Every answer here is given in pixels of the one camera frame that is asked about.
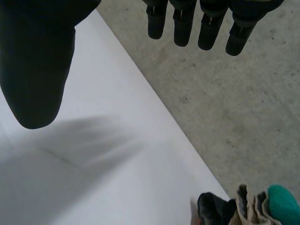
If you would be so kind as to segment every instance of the gray floor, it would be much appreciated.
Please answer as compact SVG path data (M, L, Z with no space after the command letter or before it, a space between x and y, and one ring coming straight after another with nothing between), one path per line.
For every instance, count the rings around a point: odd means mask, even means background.
M197 47L196 6L187 47L173 43L173 7L163 37L147 36L141 0L103 0L98 10L229 196L283 184L300 200L300 1L266 15L238 57L225 53L233 20L215 46Z

